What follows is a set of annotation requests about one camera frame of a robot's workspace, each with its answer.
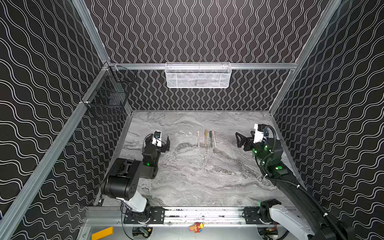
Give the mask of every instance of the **red and yellow toy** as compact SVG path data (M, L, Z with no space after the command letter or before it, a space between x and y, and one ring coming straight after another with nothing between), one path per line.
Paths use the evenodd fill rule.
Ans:
M204 228L204 223L202 222L195 222L194 225L189 227L189 231L194 231L195 233L201 232L201 230Z

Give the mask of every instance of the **black and white wallpaper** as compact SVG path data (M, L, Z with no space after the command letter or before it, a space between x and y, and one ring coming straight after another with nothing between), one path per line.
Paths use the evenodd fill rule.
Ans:
M1 219L102 63L70 0L0 0L0 52Z
M292 63L328 0L85 0L114 63Z
M288 72L233 70L228 88L168 88L164 71L138 71L127 89L128 102L134 110L267 111ZM119 70L119 76L125 75L124 70Z
M93 205L125 121L82 118L12 240L75 240Z
M275 114L309 191L384 239L384 1L343 0Z

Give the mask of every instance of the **metal basket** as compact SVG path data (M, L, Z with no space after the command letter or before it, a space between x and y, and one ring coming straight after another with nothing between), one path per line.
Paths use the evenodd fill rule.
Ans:
M230 63L175 63L165 67L169 88L227 88L231 78Z
M107 72L95 91L93 100L86 104L92 116L101 121L123 119L124 106L127 101L125 83L116 82Z

